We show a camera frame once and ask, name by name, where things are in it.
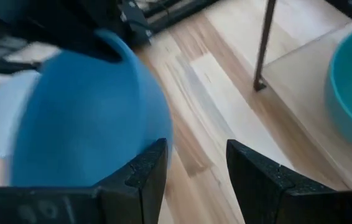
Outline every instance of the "bowl rim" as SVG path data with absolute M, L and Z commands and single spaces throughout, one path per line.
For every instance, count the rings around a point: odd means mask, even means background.
M 337 56 L 340 54 L 340 51 L 342 50 L 342 48 L 346 45 L 346 43 L 348 43 L 350 40 L 352 40 L 352 33 L 350 35 L 348 35 L 347 37 L 345 37 L 339 44 L 339 46 L 336 48 L 331 61 L 330 61 L 330 80 L 331 80 L 331 86 L 333 88 L 333 91 L 335 93 L 335 98 L 338 101 L 338 103 L 341 105 L 341 107 L 343 108 L 343 110 L 345 111 L 345 113 L 352 119 L 352 112 L 350 111 L 350 109 L 347 107 L 347 105 L 345 104 L 345 102 L 343 101 L 343 98 L 341 97 L 336 82 L 335 82 L 335 62 L 336 62 L 336 58 Z

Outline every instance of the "metal table leg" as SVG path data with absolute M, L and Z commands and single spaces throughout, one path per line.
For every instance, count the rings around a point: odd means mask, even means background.
M 267 1 L 266 13 L 264 15 L 262 39 L 259 47 L 259 54 L 257 56 L 255 77 L 253 82 L 253 88 L 256 91 L 259 91 L 264 87 L 266 87 L 262 82 L 262 69 L 263 69 L 264 57 L 266 56 L 266 47 L 267 47 L 267 42 L 269 41 L 270 28 L 273 20 L 273 13 L 274 13 L 274 8 L 276 6 L 276 2 L 277 0 Z

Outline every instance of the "light wood plank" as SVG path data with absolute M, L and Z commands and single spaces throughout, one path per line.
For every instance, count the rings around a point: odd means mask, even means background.
M 183 168 L 177 150 L 174 149 L 172 166 L 168 171 L 165 186 L 165 197 L 175 224 L 212 223 L 202 201 L 198 198 L 198 191 Z
M 220 170 L 213 167 L 192 177 L 192 183 L 211 223 L 244 223 L 230 182 L 225 182 Z
M 174 219 L 170 212 L 168 201 L 164 197 L 162 199 L 161 210 L 159 213 L 158 224 L 174 224 Z
M 165 83 L 164 79 L 160 77 L 158 70 L 155 69 L 155 67 L 152 65 L 148 56 L 141 50 L 137 51 L 136 53 L 138 54 L 140 59 L 149 67 L 150 71 L 156 77 L 161 87 L 165 89 L 165 87 L 169 84 Z M 198 140 L 199 136 L 196 135 L 196 132 L 192 129 L 189 121 L 184 119 L 185 114 L 180 113 L 179 104 L 173 101 L 174 94 L 178 95 L 178 91 L 164 91 L 164 95 L 170 107 L 170 112 L 174 125 L 174 146 L 178 149 L 178 154 L 184 164 L 184 168 L 186 169 L 188 175 L 192 176 L 195 175 L 197 172 L 201 172 L 209 168 L 213 165 L 213 163 L 208 157 L 204 148 L 202 148 L 202 145 Z
M 217 170 L 216 178 L 213 176 L 213 178 L 208 179 L 208 181 L 214 184 L 221 183 L 221 185 L 223 185 L 221 188 L 223 193 L 221 193 L 221 191 L 213 191 L 212 196 L 222 198 L 222 200 L 227 202 L 228 206 L 217 208 L 219 209 L 218 214 L 212 214 L 211 209 L 213 209 L 213 206 L 217 207 L 217 205 L 213 205 L 212 203 L 206 204 L 206 197 L 203 195 L 197 200 L 203 202 L 205 205 L 204 209 L 209 216 L 215 215 L 215 217 L 213 217 L 214 221 L 219 218 L 226 218 L 223 223 L 241 223 L 243 218 L 229 181 L 225 156 L 226 140 L 228 138 L 235 138 L 234 134 L 232 130 L 230 130 L 228 123 L 224 120 L 223 115 L 214 104 L 212 98 L 206 92 L 205 87 L 198 79 L 195 71 L 190 66 L 188 58 L 181 55 L 174 57 L 168 55 L 166 60 L 161 60 L 157 55 L 163 54 L 157 53 L 148 55 L 150 61 L 154 62 L 152 69 L 155 69 L 155 72 L 159 74 L 158 79 L 165 90 L 170 105 L 173 105 L 171 106 L 172 110 L 176 110 L 177 113 L 180 114 L 180 118 L 186 121 L 189 129 L 192 130 L 194 138 L 199 142 L 199 146 L 191 144 L 187 147 L 187 145 L 185 145 L 183 149 L 179 148 L 179 145 L 177 145 L 176 150 L 178 154 L 185 153 L 183 151 L 194 151 L 196 147 L 201 147 L 204 150 L 213 163 L 213 167 L 210 169 Z M 177 133 L 178 132 L 175 133 L 175 138 L 181 136 Z M 194 180 L 202 180 L 202 178 L 196 179 L 195 177 L 201 177 L 202 173 L 207 172 L 209 172 L 208 169 L 194 173 L 193 176 L 189 174 L 189 176 Z
M 288 158 L 279 149 L 212 54 L 206 54 L 193 61 L 192 67 L 225 118 L 236 140 L 293 169 Z
M 328 64 L 352 23 L 269 64 L 264 78 L 296 121 L 352 188 L 352 145 L 331 124 L 324 103 Z

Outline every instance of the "wooden floor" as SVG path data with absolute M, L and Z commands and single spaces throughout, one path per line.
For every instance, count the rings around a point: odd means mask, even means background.
M 227 139 L 347 188 L 271 90 L 252 91 L 265 3 L 222 0 L 137 51 L 162 85 L 174 121 L 159 223 L 244 223 L 226 168 Z M 266 62 L 350 21 L 324 0 L 280 0 L 274 18 Z

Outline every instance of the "wooden table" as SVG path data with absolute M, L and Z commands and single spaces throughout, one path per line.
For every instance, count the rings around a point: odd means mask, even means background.
M 352 188 L 352 145 L 334 128 L 324 102 L 329 61 L 352 22 L 266 65 L 262 77 L 299 126 Z

